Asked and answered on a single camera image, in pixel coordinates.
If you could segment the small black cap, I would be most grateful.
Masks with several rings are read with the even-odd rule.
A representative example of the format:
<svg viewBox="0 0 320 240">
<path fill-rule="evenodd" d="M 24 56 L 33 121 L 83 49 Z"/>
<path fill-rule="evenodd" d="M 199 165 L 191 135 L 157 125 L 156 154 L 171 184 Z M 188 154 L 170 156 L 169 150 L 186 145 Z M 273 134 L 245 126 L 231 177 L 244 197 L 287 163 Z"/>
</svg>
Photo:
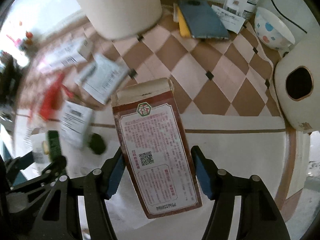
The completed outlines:
<svg viewBox="0 0 320 240">
<path fill-rule="evenodd" d="M 88 140 L 88 147 L 96 155 L 102 155 L 106 151 L 106 144 L 102 136 L 92 133 Z"/>
</svg>

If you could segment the red brown printed carton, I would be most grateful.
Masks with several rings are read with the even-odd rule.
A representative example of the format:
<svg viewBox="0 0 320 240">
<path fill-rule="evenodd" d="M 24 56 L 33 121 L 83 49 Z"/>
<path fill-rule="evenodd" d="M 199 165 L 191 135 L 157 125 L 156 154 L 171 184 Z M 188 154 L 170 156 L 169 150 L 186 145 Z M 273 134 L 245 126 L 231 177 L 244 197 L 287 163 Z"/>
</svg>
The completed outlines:
<svg viewBox="0 0 320 240">
<path fill-rule="evenodd" d="M 120 148 L 149 219 L 201 207 L 188 142 L 169 78 L 139 83 L 111 98 Z"/>
</svg>

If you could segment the red white snack bag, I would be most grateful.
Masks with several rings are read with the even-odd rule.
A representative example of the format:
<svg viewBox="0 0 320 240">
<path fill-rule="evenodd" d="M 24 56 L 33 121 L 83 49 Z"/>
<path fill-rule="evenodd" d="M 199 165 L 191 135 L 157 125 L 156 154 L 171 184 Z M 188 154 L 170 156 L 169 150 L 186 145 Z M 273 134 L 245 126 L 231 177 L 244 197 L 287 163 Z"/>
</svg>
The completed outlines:
<svg viewBox="0 0 320 240">
<path fill-rule="evenodd" d="M 54 105 L 57 102 L 57 96 L 62 90 L 67 95 L 67 98 L 74 97 L 74 93 L 62 84 L 64 78 L 65 73 L 61 72 L 44 93 L 44 98 L 42 100 L 38 113 L 38 115 L 44 121 L 48 121 L 51 118 L 54 110 Z"/>
</svg>

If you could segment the small pale blue packet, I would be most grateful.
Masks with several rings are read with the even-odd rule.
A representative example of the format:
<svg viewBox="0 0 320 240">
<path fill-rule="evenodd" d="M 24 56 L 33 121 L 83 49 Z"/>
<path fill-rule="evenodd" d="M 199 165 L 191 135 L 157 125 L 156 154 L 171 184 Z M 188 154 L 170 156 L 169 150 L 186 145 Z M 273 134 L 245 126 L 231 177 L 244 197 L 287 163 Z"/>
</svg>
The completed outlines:
<svg viewBox="0 0 320 240">
<path fill-rule="evenodd" d="M 75 148 L 84 147 L 93 109 L 67 101 L 60 120 L 60 135 Z"/>
</svg>

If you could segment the checkered beige table cloth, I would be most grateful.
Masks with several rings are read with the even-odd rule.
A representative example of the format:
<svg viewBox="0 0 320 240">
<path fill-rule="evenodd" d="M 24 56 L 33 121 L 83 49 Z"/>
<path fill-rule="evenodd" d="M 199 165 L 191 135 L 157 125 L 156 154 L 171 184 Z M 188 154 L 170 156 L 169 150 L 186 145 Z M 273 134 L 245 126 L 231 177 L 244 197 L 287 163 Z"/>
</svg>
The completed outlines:
<svg viewBox="0 0 320 240">
<path fill-rule="evenodd" d="M 172 5 L 163 6 L 161 20 L 142 36 L 119 41 L 102 38 L 82 17 L 42 42 L 41 49 L 26 75 L 18 101 L 18 119 L 14 132 L 16 156 L 31 151 L 31 125 L 27 116 L 33 100 L 54 80 L 56 73 L 40 70 L 43 57 L 63 43 L 86 36 L 94 43 L 94 53 L 102 53 L 112 61 L 127 64 L 137 74 L 126 77 L 123 86 L 169 78 L 174 85 L 174 97 L 185 128 L 189 147 L 199 145 L 202 152 L 231 174 L 247 177 L 259 174 L 287 221 L 302 200 L 308 167 L 310 136 L 285 125 L 271 84 L 271 74 L 279 53 L 267 49 L 254 34 L 251 23 L 231 34 L 227 41 L 199 41 L 182 38 L 172 15 Z M 107 142 L 107 152 L 94 156 L 88 148 L 73 150 L 62 141 L 68 157 L 68 172 L 74 177 L 97 167 L 119 146 L 111 103 L 99 105 L 73 78 L 86 64 L 66 69 L 64 85 L 82 100 L 97 105 L 92 128 L 101 132 Z M 306 166 L 293 168 L 293 152 L 306 158 Z M 118 192 L 107 203 L 118 239 L 200 239 L 211 213 L 206 196 L 203 207 L 179 215 L 156 220 L 147 219 L 130 181 L 124 172 Z"/>
</svg>

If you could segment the torn white sachet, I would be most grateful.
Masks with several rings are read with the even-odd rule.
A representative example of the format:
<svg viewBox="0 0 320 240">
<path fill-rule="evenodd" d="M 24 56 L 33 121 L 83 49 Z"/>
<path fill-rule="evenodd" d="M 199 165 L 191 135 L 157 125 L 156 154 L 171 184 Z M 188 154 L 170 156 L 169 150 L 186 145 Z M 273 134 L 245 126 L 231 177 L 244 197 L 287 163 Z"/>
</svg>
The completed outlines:
<svg viewBox="0 0 320 240">
<path fill-rule="evenodd" d="M 124 63 L 116 63 L 102 54 L 94 54 L 93 62 L 83 69 L 74 82 L 97 102 L 105 105 L 129 73 Z"/>
</svg>

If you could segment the white dotted bowl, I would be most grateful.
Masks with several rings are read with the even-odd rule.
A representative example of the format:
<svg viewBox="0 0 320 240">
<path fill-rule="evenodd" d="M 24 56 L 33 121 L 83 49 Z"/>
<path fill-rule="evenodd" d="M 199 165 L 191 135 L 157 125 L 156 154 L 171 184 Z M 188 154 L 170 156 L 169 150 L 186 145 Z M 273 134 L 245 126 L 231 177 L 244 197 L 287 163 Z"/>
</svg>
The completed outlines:
<svg viewBox="0 0 320 240">
<path fill-rule="evenodd" d="M 257 7 L 254 31 L 263 44 L 274 50 L 285 50 L 296 41 L 286 24 L 271 11 Z"/>
</svg>

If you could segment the cream ribbed chopstick holder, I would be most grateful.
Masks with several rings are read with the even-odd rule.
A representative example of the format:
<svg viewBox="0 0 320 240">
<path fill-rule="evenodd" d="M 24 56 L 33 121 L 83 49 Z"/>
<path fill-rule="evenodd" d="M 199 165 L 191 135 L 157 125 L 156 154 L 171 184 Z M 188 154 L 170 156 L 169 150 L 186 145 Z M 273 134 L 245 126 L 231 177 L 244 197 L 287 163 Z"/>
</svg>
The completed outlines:
<svg viewBox="0 0 320 240">
<path fill-rule="evenodd" d="M 160 0 L 76 0 L 96 31 L 117 40 L 140 34 L 163 14 Z"/>
</svg>

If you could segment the white paper slip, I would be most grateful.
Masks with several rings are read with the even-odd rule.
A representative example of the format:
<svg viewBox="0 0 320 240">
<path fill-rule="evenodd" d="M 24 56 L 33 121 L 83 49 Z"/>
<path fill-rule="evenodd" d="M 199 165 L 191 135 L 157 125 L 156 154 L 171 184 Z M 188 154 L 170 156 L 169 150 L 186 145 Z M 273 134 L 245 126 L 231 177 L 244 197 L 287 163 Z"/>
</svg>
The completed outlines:
<svg viewBox="0 0 320 240">
<path fill-rule="evenodd" d="M 211 7 L 228 31 L 234 32 L 236 34 L 240 33 L 240 30 L 245 23 L 244 18 L 228 12 L 227 10 L 216 5 L 212 5 Z"/>
</svg>

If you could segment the yellow sponge pad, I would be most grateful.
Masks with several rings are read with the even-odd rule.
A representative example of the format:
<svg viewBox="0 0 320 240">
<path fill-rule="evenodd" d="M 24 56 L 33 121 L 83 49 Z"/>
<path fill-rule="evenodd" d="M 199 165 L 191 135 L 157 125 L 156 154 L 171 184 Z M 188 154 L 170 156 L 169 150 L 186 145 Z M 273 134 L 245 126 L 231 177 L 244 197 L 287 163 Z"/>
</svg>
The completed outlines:
<svg viewBox="0 0 320 240">
<path fill-rule="evenodd" d="M 174 3 L 173 20 L 179 25 L 180 35 L 182 37 L 191 38 L 190 30 L 177 3 Z"/>
</svg>

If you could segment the dark blue notebook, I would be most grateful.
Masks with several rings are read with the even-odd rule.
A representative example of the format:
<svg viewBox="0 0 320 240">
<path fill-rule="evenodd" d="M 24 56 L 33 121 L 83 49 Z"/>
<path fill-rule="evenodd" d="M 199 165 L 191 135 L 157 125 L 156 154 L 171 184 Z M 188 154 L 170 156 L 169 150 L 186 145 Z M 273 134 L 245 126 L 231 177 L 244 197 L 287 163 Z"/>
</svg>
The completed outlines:
<svg viewBox="0 0 320 240">
<path fill-rule="evenodd" d="M 229 39 L 228 30 L 207 1 L 179 0 L 178 7 L 186 21 L 191 37 Z"/>
</svg>

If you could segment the long white pink box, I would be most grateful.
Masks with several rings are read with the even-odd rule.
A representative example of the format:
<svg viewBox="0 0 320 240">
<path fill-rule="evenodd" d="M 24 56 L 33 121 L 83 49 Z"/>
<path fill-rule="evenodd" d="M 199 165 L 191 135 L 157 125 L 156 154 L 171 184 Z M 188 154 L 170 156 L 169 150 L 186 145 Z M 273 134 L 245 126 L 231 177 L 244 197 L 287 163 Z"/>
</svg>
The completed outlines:
<svg viewBox="0 0 320 240">
<path fill-rule="evenodd" d="M 92 55 L 92 50 L 93 42 L 89 38 L 84 36 L 76 38 L 48 52 L 38 64 L 37 69 L 41 72 L 50 72 L 87 62 Z"/>
</svg>

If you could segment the white green medicine box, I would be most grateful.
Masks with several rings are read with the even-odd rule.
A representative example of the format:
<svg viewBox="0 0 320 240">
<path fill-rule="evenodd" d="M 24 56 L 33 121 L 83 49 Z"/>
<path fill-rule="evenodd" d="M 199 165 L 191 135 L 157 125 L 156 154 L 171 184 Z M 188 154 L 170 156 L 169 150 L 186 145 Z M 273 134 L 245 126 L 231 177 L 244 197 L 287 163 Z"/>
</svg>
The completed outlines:
<svg viewBox="0 0 320 240">
<path fill-rule="evenodd" d="M 59 133 L 56 130 L 33 134 L 30 140 L 33 148 L 33 159 L 37 164 L 52 163 L 62 155 Z"/>
</svg>

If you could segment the cream electric kettle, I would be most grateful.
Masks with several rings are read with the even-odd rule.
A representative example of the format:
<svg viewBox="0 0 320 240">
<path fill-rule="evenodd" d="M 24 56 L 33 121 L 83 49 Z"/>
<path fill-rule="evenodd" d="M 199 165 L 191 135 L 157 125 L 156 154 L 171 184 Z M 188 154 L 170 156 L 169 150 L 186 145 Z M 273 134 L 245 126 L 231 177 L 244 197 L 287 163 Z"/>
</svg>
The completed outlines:
<svg viewBox="0 0 320 240">
<path fill-rule="evenodd" d="M 319 130 L 319 22 L 304 0 L 260 0 L 283 21 L 295 42 L 281 50 L 274 70 L 278 101 L 293 128 Z"/>
</svg>

